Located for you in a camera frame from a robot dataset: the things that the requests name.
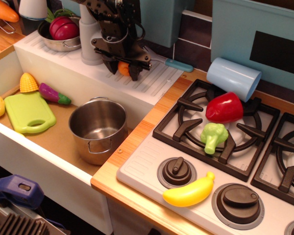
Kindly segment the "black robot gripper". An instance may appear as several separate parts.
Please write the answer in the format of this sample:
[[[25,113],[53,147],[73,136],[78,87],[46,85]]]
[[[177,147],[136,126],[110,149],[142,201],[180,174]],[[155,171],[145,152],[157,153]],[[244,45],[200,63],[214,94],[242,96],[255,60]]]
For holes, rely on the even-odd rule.
[[[138,42],[145,36],[138,36],[136,27],[142,27],[136,17],[96,17],[101,36],[92,40],[95,52],[102,55],[105,66],[112,74],[118,71],[119,61],[129,64],[129,75],[137,81],[143,70],[151,68],[151,57]]]

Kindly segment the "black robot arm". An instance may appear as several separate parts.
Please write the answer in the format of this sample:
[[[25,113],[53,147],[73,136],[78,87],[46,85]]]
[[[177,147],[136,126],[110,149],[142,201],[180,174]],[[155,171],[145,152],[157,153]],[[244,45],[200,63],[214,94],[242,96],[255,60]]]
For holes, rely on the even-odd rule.
[[[93,38],[94,51],[100,53],[109,71],[115,74],[118,63],[128,64],[129,76],[138,80],[142,70],[150,70],[151,56],[139,46],[145,37],[138,0],[77,0],[86,6],[99,23],[101,36]]]

